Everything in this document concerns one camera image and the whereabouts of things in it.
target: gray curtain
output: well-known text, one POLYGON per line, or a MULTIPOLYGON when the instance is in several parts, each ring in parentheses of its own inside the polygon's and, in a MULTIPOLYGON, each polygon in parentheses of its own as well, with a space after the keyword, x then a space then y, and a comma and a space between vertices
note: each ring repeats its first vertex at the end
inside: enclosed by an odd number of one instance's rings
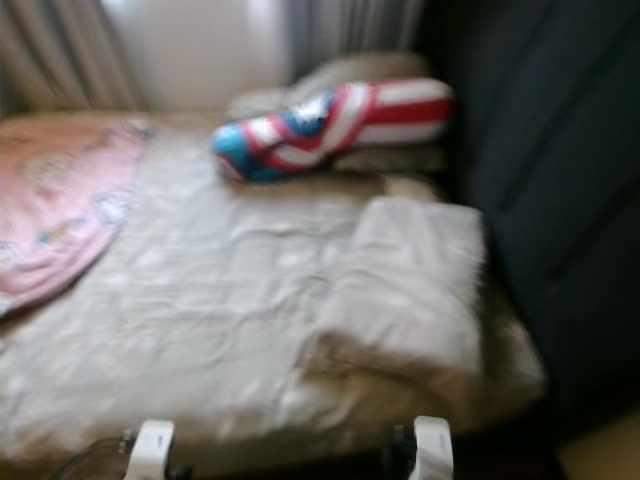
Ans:
POLYGON ((426 0, 286 0, 293 74, 336 57, 408 49, 426 0))
POLYGON ((3 0, 0 62, 30 109, 147 108, 100 0, 3 0))
POLYGON ((21 96, 18 94, 15 85, 2 71, 0 65, 0 120, 27 111, 21 96))

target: wall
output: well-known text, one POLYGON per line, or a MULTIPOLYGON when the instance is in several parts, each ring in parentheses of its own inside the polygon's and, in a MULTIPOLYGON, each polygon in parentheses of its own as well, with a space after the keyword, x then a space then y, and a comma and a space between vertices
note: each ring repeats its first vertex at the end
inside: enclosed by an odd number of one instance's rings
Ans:
POLYGON ((103 0, 152 108, 214 109, 288 80, 282 0, 103 0))

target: red white striped inflatable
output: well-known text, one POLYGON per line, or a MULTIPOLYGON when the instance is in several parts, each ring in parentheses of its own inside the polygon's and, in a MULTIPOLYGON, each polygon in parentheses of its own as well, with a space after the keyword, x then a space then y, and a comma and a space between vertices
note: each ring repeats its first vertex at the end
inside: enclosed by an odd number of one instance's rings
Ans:
POLYGON ((268 181, 354 147, 433 140, 452 105, 451 89, 435 79, 347 83, 289 112, 222 127, 213 150, 230 176, 268 181))

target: wrinkled fabric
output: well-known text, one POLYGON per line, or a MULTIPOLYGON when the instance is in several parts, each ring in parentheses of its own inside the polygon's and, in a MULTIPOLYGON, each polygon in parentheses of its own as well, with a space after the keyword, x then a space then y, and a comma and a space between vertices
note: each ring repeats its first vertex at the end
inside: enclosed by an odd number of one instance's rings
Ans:
MULTIPOLYGON (((113 245, 72 289, 2 327, 0 479, 49 480, 92 440, 149 418, 176 423, 172 463, 207 477, 373 450, 396 424, 442 416, 405 379, 295 366, 385 182, 232 188, 207 152, 220 117, 154 122, 113 245)), ((123 460, 96 457, 82 478, 113 478, 123 460)))
POLYGON ((478 210, 408 198, 372 201, 301 351, 309 371, 406 378, 438 398, 458 431, 481 419, 485 259, 478 210))
POLYGON ((125 122, 0 127, 0 319, 84 272, 127 216, 143 132, 125 122))

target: cable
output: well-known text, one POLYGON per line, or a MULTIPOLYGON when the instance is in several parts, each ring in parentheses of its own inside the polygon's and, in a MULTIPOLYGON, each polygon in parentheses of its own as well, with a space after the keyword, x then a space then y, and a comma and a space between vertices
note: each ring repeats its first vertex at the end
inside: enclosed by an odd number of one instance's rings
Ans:
POLYGON ((80 452, 76 453, 73 457, 71 457, 67 462, 60 467, 60 469, 51 477, 51 480, 65 480, 65 477, 78 466, 78 464, 82 463, 92 454, 107 450, 113 449, 114 452, 119 451, 123 446, 128 447, 129 444, 133 444, 131 439, 122 438, 122 437, 111 437, 111 438, 103 438, 101 440, 96 440, 88 447, 84 448, 80 452))

